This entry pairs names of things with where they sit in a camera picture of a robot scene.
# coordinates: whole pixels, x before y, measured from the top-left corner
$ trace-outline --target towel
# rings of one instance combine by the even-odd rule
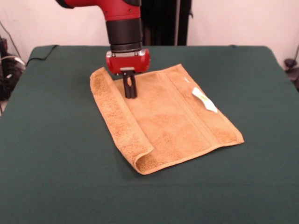
[[[116,147],[140,174],[244,142],[219,110],[207,110],[192,95],[194,87],[203,91],[181,64],[135,78],[135,99],[125,98],[122,80],[113,81],[105,68],[91,75],[90,84]]]

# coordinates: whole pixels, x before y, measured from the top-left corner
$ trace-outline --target black cable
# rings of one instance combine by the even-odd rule
[[[294,57],[294,61],[293,61],[292,66],[291,66],[290,68],[294,67],[295,62],[296,62],[296,58],[298,57],[298,53],[299,53],[299,45],[298,45],[298,48],[297,48],[296,55],[295,55],[295,57]]]
[[[19,56],[19,58],[21,58],[21,55],[20,55],[20,53],[19,53],[19,50],[17,49],[17,47],[16,47],[16,45],[15,45],[15,43],[14,43],[14,41],[13,41],[13,38],[11,37],[10,33],[7,31],[7,29],[4,27],[4,25],[2,24],[1,21],[0,21],[0,25],[2,26],[2,28],[4,29],[4,31],[5,31],[5,32],[7,33],[7,35],[9,36],[9,38],[10,38],[11,42],[13,43],[13,46],[14,46],[14,48],[15,48],[15,50],[16,50],[18,56]]]

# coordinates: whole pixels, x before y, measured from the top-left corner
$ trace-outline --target towel label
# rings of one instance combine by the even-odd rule
[[[195,87],[192,91],[192,94],[194,96],[196,96],[197,98],[199,98],[205,105],[205,108],[209,111],[213,111],[215,113],[218,113],[218,110],[216,108],[216,106],[214,105],[214,103],[208,98],[206,97],[205,94],[203,94],[199,88]]]

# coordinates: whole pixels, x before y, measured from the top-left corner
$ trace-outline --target green tablecloth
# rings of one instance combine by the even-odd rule
[[[245,144],[147,176],[90,91],[107,50],[34,49],[0,119],[1,224],[299,222],[299,94],[269,49],[150,48],[151,70],[182,63]]]

